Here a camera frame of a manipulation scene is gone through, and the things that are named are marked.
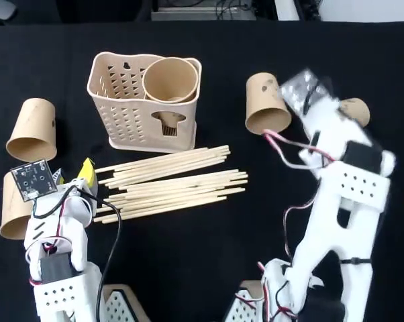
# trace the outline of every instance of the black tablecloth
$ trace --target black tablecloth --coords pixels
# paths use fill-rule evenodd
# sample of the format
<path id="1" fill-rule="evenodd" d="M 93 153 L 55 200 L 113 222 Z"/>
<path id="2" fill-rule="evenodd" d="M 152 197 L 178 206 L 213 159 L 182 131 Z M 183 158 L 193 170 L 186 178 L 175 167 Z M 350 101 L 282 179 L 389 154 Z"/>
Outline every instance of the black tablecloth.
<path id="1" fill-rule="evenodd" d="M 196 57 L 203 65 L 197 147 L 229 144 L 221 166 L 248 171 L 247 191 L 226 202 L 126 221 L 107 283 L 132 287 L 153 321 L 219 321 L 243 279 L 259 279 L 256 262 L 285 258 L 282 213 L 314 192 L 310 173 L 286 168 L 244 127 L 245 83 L 268 71 L 279 82 L 304 67 L 330 76 L 342 99 L 368 103 L 372 135 L 398 157 L 391 204 L 373 250 L 367 321 L 404 317 L 404 23 L 145 23 L 0 28 L 0 220 L 2 178 L 21 164 L 5 143 L 22 102 L 43 97 L 56 106 L 58 156 L 72 178 L 85 157 L 107 166 L 153 154 L 114 150 L 86 92 L 102 51 Z M 305 136 L 299 122 L 284 131 Z M 296 157 L 296 149 L 286 148 Z M 303 237 L 308 213 L 290 217 L 290 243 Z M 116 225 L 88 228 L 89 260 L 105 265 Z M 0 321 L 34 321 L 28 265 L 20 241 L 0 237 Z M 317 269 L 332 296 L 340 269 L 328 256 Z"/>

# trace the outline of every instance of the plastic basket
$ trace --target plastic basket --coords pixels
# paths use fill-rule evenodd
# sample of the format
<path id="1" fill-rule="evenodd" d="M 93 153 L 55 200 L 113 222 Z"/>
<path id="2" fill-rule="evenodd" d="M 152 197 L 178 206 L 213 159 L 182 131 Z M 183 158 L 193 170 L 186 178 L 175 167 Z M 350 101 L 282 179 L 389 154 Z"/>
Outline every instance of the plastic basket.
<path id="1" fill-rule="evenodd" d="M 161 56 L 96 55 L 87 91 L 95 102 L 113 148 L 152 152 L 179 152 L 195 147 L 196 104 L 201 83 L 201 63 L 186 58 L 199 75 L 194 97 L 184 103 L 164 104 L 144 99 L 142 76 Z M 176 128 L 162 124 L 158 112 L 183 115 Z"/>

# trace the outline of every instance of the circuit board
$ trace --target circuit board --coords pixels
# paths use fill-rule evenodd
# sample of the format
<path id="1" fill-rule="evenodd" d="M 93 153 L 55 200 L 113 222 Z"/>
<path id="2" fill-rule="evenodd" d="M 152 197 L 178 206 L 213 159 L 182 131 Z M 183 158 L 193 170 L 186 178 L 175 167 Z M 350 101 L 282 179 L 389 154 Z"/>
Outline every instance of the circuit board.
<path id="1" fill-rule="evenodd" d="M 57 191 L 56 183 L 45 160 L 11 169 L 11 173 L 25 202 Z"/>

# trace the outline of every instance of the basket hole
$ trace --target basket hole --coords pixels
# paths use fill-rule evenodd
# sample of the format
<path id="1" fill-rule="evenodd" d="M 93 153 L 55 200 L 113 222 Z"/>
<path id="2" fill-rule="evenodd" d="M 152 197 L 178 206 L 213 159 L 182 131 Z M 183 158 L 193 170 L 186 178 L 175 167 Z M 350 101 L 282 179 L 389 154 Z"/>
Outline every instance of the basket hole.
<path id="1" fill-rule="evenodd" d="M 168 111 L 154 112 L 151 116 L 160 120 L 164 136 L 177 136 L 178 122 L 186 119 L 183 114 Z"/>

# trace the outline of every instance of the brown paper cup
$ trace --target brown paper cup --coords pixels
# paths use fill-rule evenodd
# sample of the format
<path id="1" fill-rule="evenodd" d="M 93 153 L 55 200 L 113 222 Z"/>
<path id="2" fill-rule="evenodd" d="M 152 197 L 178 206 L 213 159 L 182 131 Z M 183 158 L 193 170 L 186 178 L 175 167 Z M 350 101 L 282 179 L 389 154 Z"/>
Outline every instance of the brown paper cup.
<path id="1" fill-rule="evenodd" d="M 142 87 L 153 101 L 180 103 L 192 97 L 198 78 L 196 68 L 190 62 L 176 57 L 162 58 L 147 67 Z"/>
<path id="2" fill-rule="evenodd" d="M 49 101 L 26 100 L 7 142 L 8 153 L 26 162 L 53 159 L 57 153 L 54 114 L 55 108 Z"/>
<path id="3" fill-rule="evenodd" d="M 8 172 L 3 177 L 1 236 L 7 239 L 25 239 L 31 212 L 32 203 L 23 202 L 13 176 Z"/>
<path id="4" fill-rule="evenodd" d="M 370 120 L 370 111 L 368 105 L 361 99 L 344 99 L 341 101 L 341 110 L 355 119 L 362 127 L 368 125 Z"/>
<path id="5" fill-rule="evenodd" d="M 264 129 L 276 132 L 284 130 L 291 122 L 291 115 L 284 101 L 278 96 L 278 83 L 274 75 L 260 72 L 247 80 L 247 117 L 245 126 L 254 134 Z"/>

